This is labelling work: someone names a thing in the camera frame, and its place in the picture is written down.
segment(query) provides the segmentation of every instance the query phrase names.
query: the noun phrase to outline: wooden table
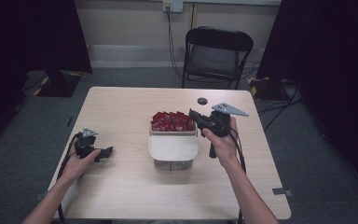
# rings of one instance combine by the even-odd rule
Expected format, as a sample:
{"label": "wooden table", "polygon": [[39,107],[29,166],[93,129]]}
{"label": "wooden table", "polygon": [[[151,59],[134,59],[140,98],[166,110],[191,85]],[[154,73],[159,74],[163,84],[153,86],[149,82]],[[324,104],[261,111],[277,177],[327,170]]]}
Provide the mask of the wooden table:
{"label": "wooden table", "polygon": [[[208,100],[199,105],[198,98]],[[94,87],[81,108],[68,140],[83,127],[97,131],[95,147],[113,146],[114,155],[91,164],[62,201],[66,218],[233,220],[239,206],[218,159],[209,158],[210,142],[200,136],[200,151],[191,169],[161,171],[148,152],[149,125],[159,111],[211,114],[226,102],[250,114],[235,116],[247,174],[278,219],[291,211],[269,150],[253,98],[248,91]],[[62,154],[56,175],[64,157]]]}

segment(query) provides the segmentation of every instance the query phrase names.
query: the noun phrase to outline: white container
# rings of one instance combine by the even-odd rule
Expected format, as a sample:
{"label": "white container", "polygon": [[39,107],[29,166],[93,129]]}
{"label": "white container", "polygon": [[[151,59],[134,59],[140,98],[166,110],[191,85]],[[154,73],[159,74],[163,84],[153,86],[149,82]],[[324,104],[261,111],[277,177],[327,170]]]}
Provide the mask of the white container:
{"label": "white container", "polygon": [[191,168],[199,153],[197,127],[191,132],[154,132],[149,129],[149,153],[159,169]]}

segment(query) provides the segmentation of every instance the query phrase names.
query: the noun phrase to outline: red packets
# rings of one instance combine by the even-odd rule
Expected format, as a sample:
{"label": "red packets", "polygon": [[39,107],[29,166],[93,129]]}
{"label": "red packets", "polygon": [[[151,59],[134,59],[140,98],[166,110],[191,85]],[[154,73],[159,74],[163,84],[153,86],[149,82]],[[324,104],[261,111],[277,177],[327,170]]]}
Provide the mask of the red packets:
{"label": "red packets", "polygon": [[195,131],[194,122],[187,115],[177,111],[176,113],[158,112],[150,121],[154,132],[192,132]]}

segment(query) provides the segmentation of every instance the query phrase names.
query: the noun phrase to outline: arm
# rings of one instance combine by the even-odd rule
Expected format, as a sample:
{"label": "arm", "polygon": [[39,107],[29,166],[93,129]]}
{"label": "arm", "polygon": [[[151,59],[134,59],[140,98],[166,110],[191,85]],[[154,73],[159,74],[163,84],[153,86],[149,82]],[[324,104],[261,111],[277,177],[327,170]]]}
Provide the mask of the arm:
{"label": "arm", "polygon": [[57,180],[54,186],[50,189],[45,198],[37,205],[26,219],[22,221],[23,224],[28,223],[51,223],[51,220],[56,213],[58,206],[65,196],[66,191],[71,187],[75,181],[85,172],[88,164],[100,154],[100,149],[92,151],[88,157],[79,159],[75,153],[75,142],[71,147],[69,161],[66,163],[62,176]]}
{"label": "arm", "polygon": [[[230,125],[237,131],[237,123],[234,118],[231,118]],[[213,143],[217,158],[226,169],[245,223],[278,223],[277,218],[260,198],[248,176],[242,170],[232,139],[229,136],[219,138],[208,129],[203,129],[202,132]]]}

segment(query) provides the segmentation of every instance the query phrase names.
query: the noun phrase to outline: white wall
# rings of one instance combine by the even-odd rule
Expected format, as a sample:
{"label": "white wall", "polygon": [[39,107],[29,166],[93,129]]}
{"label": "white wall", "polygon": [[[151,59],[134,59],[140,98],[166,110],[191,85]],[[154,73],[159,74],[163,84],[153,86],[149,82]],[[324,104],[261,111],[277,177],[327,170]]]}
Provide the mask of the white wall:
{"label": "white wall", "polygon": [[[77,0],[76,6],[90,45],[168,46],[168,19],[161,2]],[[191,6],[184,3],[183,13],[171,15],[175,46],[184,45]],[[256,49],[263,49],[278,8],[197,3],[195,24],[244,31]]]}
{"label": "white wall", "polygon": [[[171,66],[168,18],[161,1],[76,0],[76,7],[93,67]],[[278,8],[184,2],[183,13],[171,14],[178,66],[183,62],[185,36],[191,25],[244,31],[255,42],[247,66],[259,62]]]}

